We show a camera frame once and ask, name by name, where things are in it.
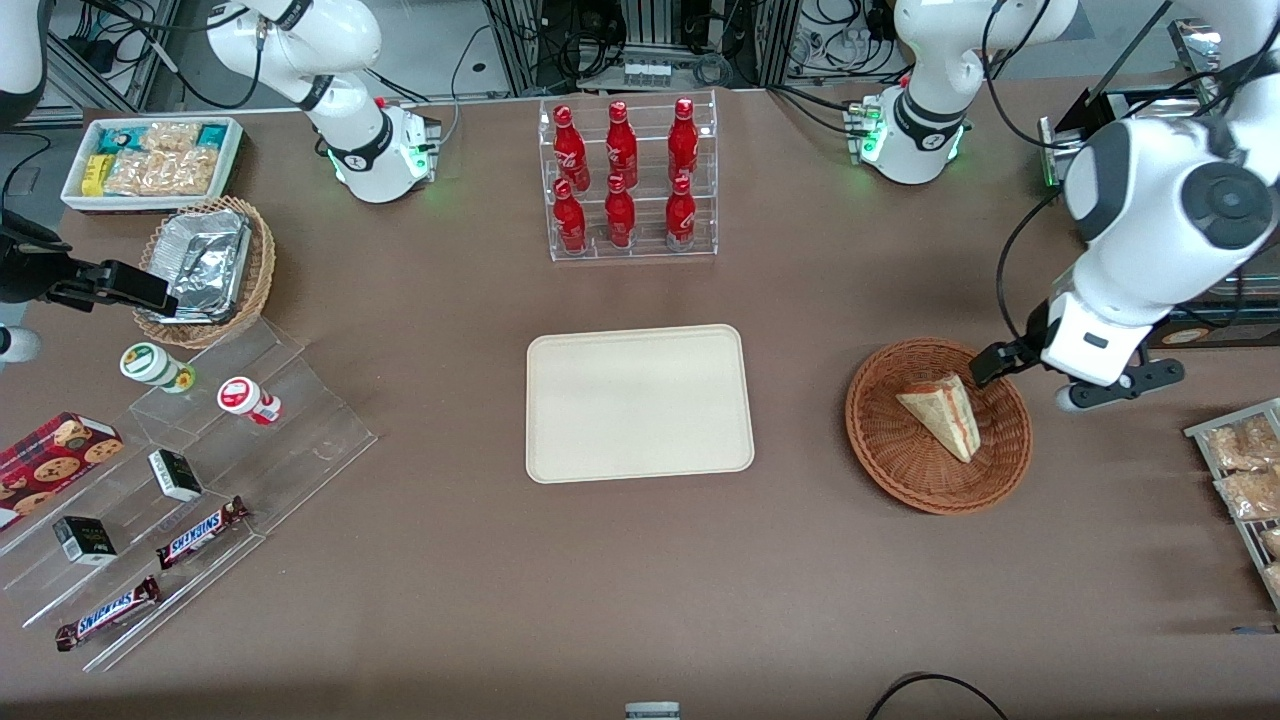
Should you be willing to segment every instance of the sandwich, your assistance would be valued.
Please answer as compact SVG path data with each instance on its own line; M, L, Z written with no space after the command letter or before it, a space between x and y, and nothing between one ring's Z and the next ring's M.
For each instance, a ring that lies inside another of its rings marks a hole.
M973 460L982 446L978 421L973 418L969 393L955 373L929 383L911 383L897 395L897 401L919 420L942 447L961 462Z

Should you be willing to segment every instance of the coca-cola bottle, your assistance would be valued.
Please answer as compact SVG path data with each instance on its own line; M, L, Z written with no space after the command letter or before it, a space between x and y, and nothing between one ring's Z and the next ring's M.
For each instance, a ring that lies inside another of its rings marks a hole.
M559 232L564 252L581 255L586 252L586 215L582 213L582 205L573 197L573 187L567 179L556 178L552 188L556 192L552 213L556 215L556 229Z
M577 192L586 192L591 187L591 172L586 169L586 143L573 127L573 113L568 105L558 105L552 117L556 119L556 164L561 177L568 178Z
M640 182L636 131L627 120L627 104L621 100L609 102L609 135L604 147L609 152L609 172L620 173L628 188L635 187Z
M698 205L689 195L689 176L681 174L671 181L671 197L667 199L667 247L673 252L684 252L694 246L694 213Z
M698 127L694 126L694 101L687 97L676 100L676 122L667 136L667 152L671 159L667 172L672 182L681 174L692 177L698 168Z
M609 218L609 242L620 250L631 247L636 229L636 204L627 192L622 173L609 176L609 196L604 200L604 214Z

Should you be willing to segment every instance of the red cookie box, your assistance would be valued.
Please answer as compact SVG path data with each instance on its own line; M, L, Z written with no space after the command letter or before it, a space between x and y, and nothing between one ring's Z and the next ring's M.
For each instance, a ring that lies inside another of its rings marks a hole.
M0 451L0 530L124 447L115 428L61 413Z

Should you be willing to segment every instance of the wicker basket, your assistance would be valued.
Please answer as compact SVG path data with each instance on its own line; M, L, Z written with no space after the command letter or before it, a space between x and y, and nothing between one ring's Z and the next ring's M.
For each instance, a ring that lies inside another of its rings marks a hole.
M886 492L938 515L986 510L1018 487L1032 459L1032 424L1018 388L1000 379L983 389L969 375L973 350L938 338L890 345L858 369L845 398L845 429L863 468ZM929 433L897 393L956 373L973 404L982 447L961 462Z
M221 325L161 325L142 316L137 310L133 319L142 328L146 336L163 345L177 345L191 350L204 350L223 336L233 331L247 327L262 311L266 305L266 296L271 292L271 273L275 270L275 240L271 237L271 228L262 222L262 215L252 205L238 197L219 197L210 202L201 202L191 208L183 208L178 213L212 213L215 210L237 210L243 213L253 223L253 234L250 237L248 259L244 261L244 278L241 281L241 301L236 315L230 322ZM156 238L160 237L160 227L151 233L151 242L142 251L142 266L151 263L151 254L156 247Z

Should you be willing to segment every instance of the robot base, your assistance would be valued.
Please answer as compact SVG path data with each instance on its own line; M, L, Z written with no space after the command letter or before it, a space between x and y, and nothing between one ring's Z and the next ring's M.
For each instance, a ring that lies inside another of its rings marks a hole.
M893 182L923 184L938 177L960 151L964 127L956 129L950 147L920 150L893 117L893 104L901 94L901 87L891 87L879 95L868 95L861 105L844 113L845 129L851 136L849 155L855 165L870 165ZM942 135L937 137L946 142Z
M440 158L439 123L429 124L402 108L383 108L383 113L390 118L392 140L367 169L344 168L329 152L338 179L365 202L390 202L419 183L434 182Z

